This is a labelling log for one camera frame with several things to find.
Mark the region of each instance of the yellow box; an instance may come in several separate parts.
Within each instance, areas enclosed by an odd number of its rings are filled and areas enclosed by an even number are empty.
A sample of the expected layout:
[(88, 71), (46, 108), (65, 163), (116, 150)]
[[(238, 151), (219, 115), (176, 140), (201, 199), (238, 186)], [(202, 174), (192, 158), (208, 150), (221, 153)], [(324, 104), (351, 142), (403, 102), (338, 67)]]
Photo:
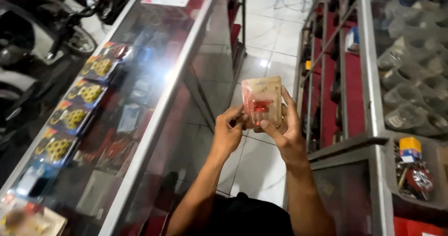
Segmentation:
[(401, 138), (400, 150), (403, 149), (415, 149), (419, 153), (422, 153), (422, 144), (413, 136)]

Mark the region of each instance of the hand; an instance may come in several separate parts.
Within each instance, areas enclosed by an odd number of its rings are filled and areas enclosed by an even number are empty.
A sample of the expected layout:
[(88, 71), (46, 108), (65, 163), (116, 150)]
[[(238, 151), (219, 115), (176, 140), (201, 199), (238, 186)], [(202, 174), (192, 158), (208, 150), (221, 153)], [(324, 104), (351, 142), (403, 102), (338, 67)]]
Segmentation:
[(277, 129), (271, 122), (262, 120), (261, 128), (274, 139), (286, 166), (298, 166), (308, 162), (305, 154), (305, 143), (301, 134), (299, 116), (296, 104), (284, 86), (281, 87), (281, 95), (287, 104), (283, 104), (283, 124)]
[(211, 145), (210, 156), (218, 160), (227, 160), (241, 142), (243, 127), (247, 115), (242, 113), (243, 104), (238, 107), (230, 107), (216, 118), (215, 136)]

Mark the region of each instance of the plastic bag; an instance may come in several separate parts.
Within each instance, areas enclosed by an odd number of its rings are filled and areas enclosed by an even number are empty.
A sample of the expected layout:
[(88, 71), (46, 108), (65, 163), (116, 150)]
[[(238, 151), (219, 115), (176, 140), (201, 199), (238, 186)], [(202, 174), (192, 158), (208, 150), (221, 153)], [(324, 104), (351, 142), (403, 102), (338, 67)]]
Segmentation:
[(241, 82), (244, 113), (249, 115), (246, 129), (259, 128), (261, 120), (281, 125), (281, 78), (259, 78)]

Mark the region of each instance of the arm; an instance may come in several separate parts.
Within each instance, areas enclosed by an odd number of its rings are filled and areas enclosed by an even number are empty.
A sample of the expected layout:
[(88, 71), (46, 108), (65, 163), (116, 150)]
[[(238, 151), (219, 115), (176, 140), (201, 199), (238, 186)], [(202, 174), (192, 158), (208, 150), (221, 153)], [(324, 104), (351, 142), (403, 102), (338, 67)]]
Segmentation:
[(288, 105), (282, 109), (283, 125), (277, 129), (266, 120), (260, 125), (274, 139), (286, 164), (288, 212), (294, 234), (336, 235), (334, 220), (325, 210), (316, 190), (294, 101), (283, 86), (282, 96)]
[[(187, 230), (200, 230), (210, 217), (221, 169), (241, 142), (242, 127), (247, 119), (241, 115), (243, 105), (231, 107), (216, 118), (215, 136), (210, 153), (198, 177), (174, 211), (167, 236), (181, 235)], [(237, 120), (235, 127), (229, 122)]]

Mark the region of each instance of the person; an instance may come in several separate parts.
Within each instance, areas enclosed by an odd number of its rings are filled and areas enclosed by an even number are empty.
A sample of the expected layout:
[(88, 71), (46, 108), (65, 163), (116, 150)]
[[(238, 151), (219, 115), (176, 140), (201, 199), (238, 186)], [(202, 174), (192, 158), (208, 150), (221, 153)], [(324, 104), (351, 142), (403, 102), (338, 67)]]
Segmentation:
[(260, 126), (261, 131), (274, 139), (286, 164), (288, 212), (275, 204), (248, 198), (244, 193), (214, 201), (221, 169), (238, 147), (247, 120), (240, 105), (216, 118), (210, 153), (197, 179), (172, 214), (166, 235), (336, 234), (333, 218), (325, 210), (316, 190), (295, 103), (285, 87), (281, 90), (286, 102), (286, 106), (282, 105), (283, 124), (276, 128), (263, 120)]

